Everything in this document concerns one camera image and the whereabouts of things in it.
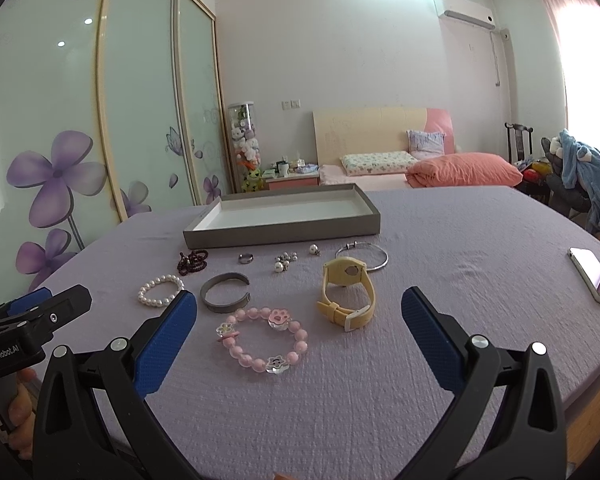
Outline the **left hand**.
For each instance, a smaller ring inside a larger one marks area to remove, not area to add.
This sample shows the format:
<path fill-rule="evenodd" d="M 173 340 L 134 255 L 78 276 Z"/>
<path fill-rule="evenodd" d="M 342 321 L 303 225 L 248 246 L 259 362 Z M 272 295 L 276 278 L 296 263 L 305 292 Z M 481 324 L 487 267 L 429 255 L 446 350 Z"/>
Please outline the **left hand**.
<path fill-rule="evenodd" d="M 8 444 L 22 460 L 30 460 L 32 457 L 35 414 L 26 385 L 35 377 L 36 373 L 32 368 L 25 368 L 17 373 L 17 394 L 8 410 L 9 419 L 15 426 L 8 437 Z"/>

